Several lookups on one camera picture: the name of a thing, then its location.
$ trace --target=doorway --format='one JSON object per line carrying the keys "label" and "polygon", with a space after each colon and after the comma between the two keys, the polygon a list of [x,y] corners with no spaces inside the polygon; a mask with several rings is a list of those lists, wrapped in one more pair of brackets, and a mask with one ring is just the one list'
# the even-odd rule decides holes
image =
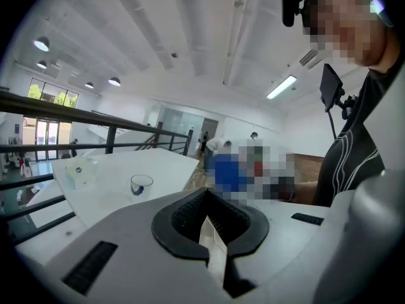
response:
{"label": "doorway", "polygon": [[[37,120],[35,128],[36,145],[56,145],[59,137],[59,122],[51,120]],[[57,150],[36,151],[36,161],[55,160],[58,158]]]}

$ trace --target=white ceiling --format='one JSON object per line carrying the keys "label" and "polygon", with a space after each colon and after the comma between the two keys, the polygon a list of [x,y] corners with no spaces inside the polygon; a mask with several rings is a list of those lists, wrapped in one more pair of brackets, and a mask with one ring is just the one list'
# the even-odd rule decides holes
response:
{"label": "white ceiling", "polygon": [[[225,89],[288,112],[320,97],[323,62],[312,70],[299,64],[311,49],[309,38],[300,18],[287,28],[280,15],[281,0],[39,0],[21,25],[13,54],[34,70],[46,60],[45,74],[54,78],[59,70],[49,65],[66,63],[78,72],[69,84],[91,81],[97,93],[116,89],[107,83],[110,77],[168,72],[225,82]],[[48,53],[32,44],[43,35],[51,41]],[[338,58],[327,62],[344,89],[358,91],[366,70]],[[290,74],[297,89],[267,100]]]}

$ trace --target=fluorescent light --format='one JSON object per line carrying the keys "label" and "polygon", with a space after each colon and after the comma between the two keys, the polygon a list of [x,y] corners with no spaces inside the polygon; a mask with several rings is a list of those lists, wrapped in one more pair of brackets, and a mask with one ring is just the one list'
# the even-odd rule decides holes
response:
{"label": "fluorescent light", "polygon": [[297,78],[290,75],[276,89],[274,89],[271,93],[269,93],[266,98],[273,99],[274,97],[282,93],[284,90],[286,90],[286,88],[291,86],[295,81],[297,81]]}
{"label": "fluorescent light", "polygon": [[384,10],[384,5],[381,0],[372,0],[370,3],[370,12],[380,14]]}
{"label": "fluorescent light", "polygon": [[38,67],[40,68],[46,68],[46,62],[45,61],[40,61],[37,63]]}
{"label": "fluorescent light", "polygon": [[113,78],[109,79],[108,82],[109,82],[110,84],[112,84],[113,86],[116,86],[116,87],[120,87],[120,86],[121,86],[120,79],[119,79],[119,78],[116,78],[116,77],[113,77]]}
{"label": "fluorescent light", "polygon": [[42,36],[34,41],[34,45],[37,46],[41,51],[49,51],[49,39],[45,36]]}

